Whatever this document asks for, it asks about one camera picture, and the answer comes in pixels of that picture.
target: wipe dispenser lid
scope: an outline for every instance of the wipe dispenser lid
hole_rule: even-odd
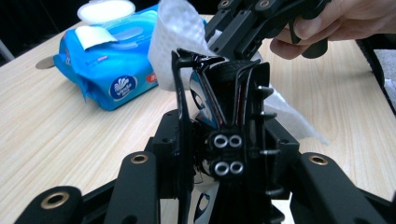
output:
[[[128,0],[92,0],[78,9],[78,17],[88,24],[100,24],[134,14]]]

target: paper towel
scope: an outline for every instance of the paper towel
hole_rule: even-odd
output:
[[[172,74],[172,50],[178,48],[203,55],[216,55],[205,41],[205,26],[195,8],[186,0],[162,0],[158,8],[158,20],[154,28],[148,59],[157,76],[161,89],[173,91],[175,84]],[[183,85],[190,89],[190,68],[180,71]],[[275,90],[265,101],[266,111],[276,112],[276,119],[296,139],[316,137],[321,143],[326,139],[292,108]]]

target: wet wipes pack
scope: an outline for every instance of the wet wipes pack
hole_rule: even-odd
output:
[[[56,67],[104,110],[114,110],[158,85],[149,63],[156,10],[66,31]]]

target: wooden table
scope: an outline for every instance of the wooden table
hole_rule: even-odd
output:
[[[15,221],[46,189],[70,185],[86,194],[113,180],[122,159],[143,150],[163,113],[177,108],[175,93],[159,88],[113,112],[84,102],[56,68],[35,68],[57,53],[61,35],[0,67],[0,223]],[[330,143],[305,139],[301,152],[330,156],[359,188],[391,200],[396,119],[356,44],[330,43],[319,59],[292,61],[268,44],[260,52],[273,85]],[[175,204],[162,201],[163,223],[175,223]]]

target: blue circular logo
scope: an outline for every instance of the blue circular logo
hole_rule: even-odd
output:
[[[135,77],[123,76],[118,77],[110,86],[111,97],[118,101],[126,97],[132,90],[137,86],[137,80]]]

